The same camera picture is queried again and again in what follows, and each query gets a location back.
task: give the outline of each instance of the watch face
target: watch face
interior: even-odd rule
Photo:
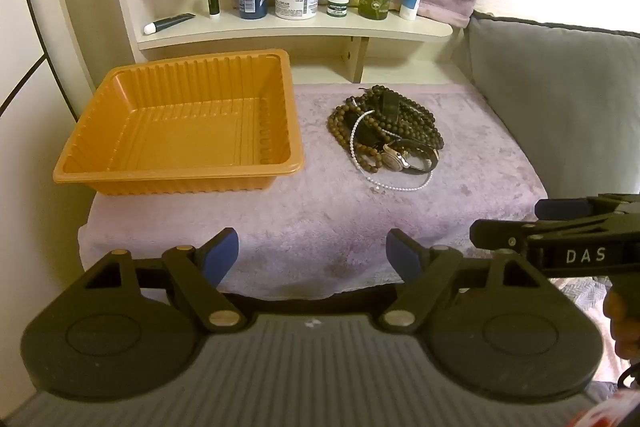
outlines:
[[[393,172],[400,172],[404,168],[402,156],[388,145],[383,146],[382,149],[382,163]]]

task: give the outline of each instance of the shelf bracket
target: shelf bracket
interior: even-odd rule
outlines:
[[[347,80],[359,84],[362,80],[364,59],[367,55],[369,37],[349,37],[342,54],[342,60],[347,67]]]

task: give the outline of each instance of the pile of jewelry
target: pile of jewelry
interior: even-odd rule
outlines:
[[[385,92],[393,93],[398,97],[398,112],[396,118],[383,114],[381,98]],[[388,151],[389,144],[394,151],[406,156],[406,147],[400,144],[403,140],[417,142],[418,147],[412,148],[413,153],[417,149],[441,150],[444,147],[442,136],[434,125],[433,114],[419,103],[409,100],[385,86],[374,86],[367,89],[363,95],[348,98],[344,105],[339,105],[331,113],[327,121],[329,132],[334,135],[338,144],[351,155],[350,136],[351,127],[348,120],[359,118],[364,113],[372,111],[360,122],[360,126],[366,126],[376,135],[374,145],[365,145],[353,139],[353,151],[358,164],[367,172],[378,172],[383,165],[383,155]]]

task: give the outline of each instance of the gray cushion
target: gray cushion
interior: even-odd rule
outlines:
[[[640,36],[475,14],[472,74],[550,197],[640,188]]]

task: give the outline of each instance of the black leather watch strap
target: black leather watch strap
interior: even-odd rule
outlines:
[[[419,151],[422,153],[423,158],[426,158],[431,162],[431,165],[428,169],[422,169],[414,165],[409,165],[408,167],[405,167],[402,172],[405,172],[407,174],[427,174],[428,172],[433,171],[433,169],[438,165],[438,153],[422,142],[418,142],[416,140],[401,139],[393,142],[391,144],[391,147],[393,147],[394,145],[398,145],[409,150]]]

